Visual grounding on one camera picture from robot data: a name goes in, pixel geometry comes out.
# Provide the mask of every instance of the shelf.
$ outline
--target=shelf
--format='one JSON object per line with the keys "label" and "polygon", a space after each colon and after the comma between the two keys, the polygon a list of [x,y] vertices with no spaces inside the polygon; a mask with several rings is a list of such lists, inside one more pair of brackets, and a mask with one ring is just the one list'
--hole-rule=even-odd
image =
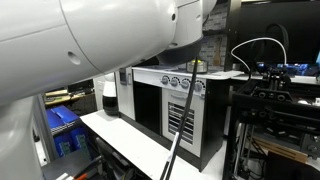
{"label": "shelf", "polygon": [[226,34],[225,29],[219,29],[219,30],[205,30],[202,31],[204,36],[214,36],[218,34]]}
{"label": "shelf", "polygon": [[217,0],[217,4],[223,4],[223,3],[227,3],[228,0]]}

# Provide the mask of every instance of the oven knob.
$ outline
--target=oven knob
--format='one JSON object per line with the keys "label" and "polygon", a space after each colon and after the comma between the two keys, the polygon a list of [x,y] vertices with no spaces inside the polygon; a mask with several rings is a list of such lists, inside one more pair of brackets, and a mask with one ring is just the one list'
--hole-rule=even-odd
{"label": "oven knob", "polygon": [[194,91],[195,92],[201,92],[202,91],[202,84],[200,82],[197,82],[195,85],[194,85]]}
{"label": "oven knob", "polygon": [[171,86],[176,87],[176,86],[178,85],[178,80],[175,79],[175,78],[173,78],[173,79],[171,80],[170,84],[171,84]]}
{"label": "oven knob", "polygon": [[190,86],[190,83],[188,81],[182,81],[180,85],[183,89],[188,89]]}
{"label": "oven knob", "polygon": [[316,153],[318,151],[318,148],[314,145],[308,146],[308,150],[312,153]]}
{"label": "oven knob", "polygon": [[319,137],[318,137],[318,136],[311,136],[311,139],[312,139],[314,142],[319,142]]}
{"label": "oven knob", "polygon": [[166,76],[163,76],[162,79],[161,79],[161,83],[164,84],[164,85],[167,85],[169,82],[169,78],[166,77]]}

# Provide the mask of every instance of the blue bin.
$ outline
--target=blue bin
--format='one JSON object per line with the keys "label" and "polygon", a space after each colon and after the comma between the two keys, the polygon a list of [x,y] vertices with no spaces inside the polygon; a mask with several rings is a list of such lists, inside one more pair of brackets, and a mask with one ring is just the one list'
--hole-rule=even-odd
{"label": "blue bin", "polygon": [[48,124],[51,131],[65,125],[64,122],[60,119],[60,117],[57,116],[53,111],[51,111],[51,109],[47,109],[46,113],[48,117]]}
{"label": "blue bin", "polygon": [[91,158],[91,155],[89,153],[89,148],[88,148],[88,144],[87,144],[87,140],[88,140],[88,132],[85,128],[76,128],[72,131],[70,131],[70,135],[72,137],[72,141],[73,141],[73,148],[75,150],[79,150],[82,149],[86,152],[86,154],[88,155],[89,158]]}
{"label": "blue bin", "polygon": [[79,116],[77,116],[65,106],[52,108],[51,111],[58,115],[65,124],[69,124],[80,119]]}
{"label": "blue bin", "polygon": [[59,157],[63,157],[73,152],[73,142],[71,136],[66,133],[54,138],[54,144]]}
{"label": "blue bin", "polygon": [[[71,127],[75,121],[79,121],[80,120],[79,116],[74,114],[72,111],[70,111],[65,106],[59,106],[59,107],[56,107],[56,108],[52,108],[51,112],[56,117],[58,117],[58,119],[65,126]],[[72,143],[70,143],[70,144],[72,144],[72,150],[83,149],[88,154],[88,157],[91,158],[90,153],[89,153],[89,149],[88,149],[88,144],[87,144],[88,133],[87,133],[86,129],[82,128],[82,127],[77,127],[75,129],[72,129],[69,132],[69,136],[72,139]]]}

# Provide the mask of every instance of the white table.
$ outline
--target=white table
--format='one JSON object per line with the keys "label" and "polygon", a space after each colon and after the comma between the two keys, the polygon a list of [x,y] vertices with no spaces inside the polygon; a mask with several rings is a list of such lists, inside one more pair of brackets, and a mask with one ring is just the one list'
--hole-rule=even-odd
{"label": "white table", "polygon": [[[160,179],[169,151],[124,120],[98,111],[81,117],[82,121],[150,178]],[[170,180],[221,180],[226,142],[206,168],[199,170],[177,157]]]}

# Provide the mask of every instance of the black rod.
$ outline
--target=black rod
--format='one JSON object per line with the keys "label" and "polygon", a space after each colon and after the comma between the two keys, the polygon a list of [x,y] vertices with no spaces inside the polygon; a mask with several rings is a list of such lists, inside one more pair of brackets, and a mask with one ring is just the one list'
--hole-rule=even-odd
{"label": "black rod", "polygon": [[194,63],[193,73],[192,73],[192,79],[191,79],[191,86],[190,86],[190,89],[189,89],[187,102],[186,102],[183,114],[182,114],[182,116],[180,118],[181,121],[180,121],[180,124],[179,124],[179,128],[178,128],[178,131],[176,132],[174,141],[173,141],[172,146],[171,146],[170,155],[169,155],[168,160],[167,160],[167,162],[166,162],[166,164],[164,166],[164,169],[162,171],[160,180],[163,180],[165,176],[166,176],[166,180],[170,179],[172,168],[173,168],[176,156],[177,156],[177,151],[178,151],[178,148],[179,148],[179,144],[180,144],[180,141],[181,141],[181,138],[182,138],[184,126],[185,126],[185,123],[187,121],[189,110],[190,110],[190,105],[191,105],[192,96],[193,96],[193,90],[194,90],[194,86],[195,86],[195,82],[196,82],[196,78],[197,78],[197,69],[198,69],[198,57],[195,58],[195,63]]}

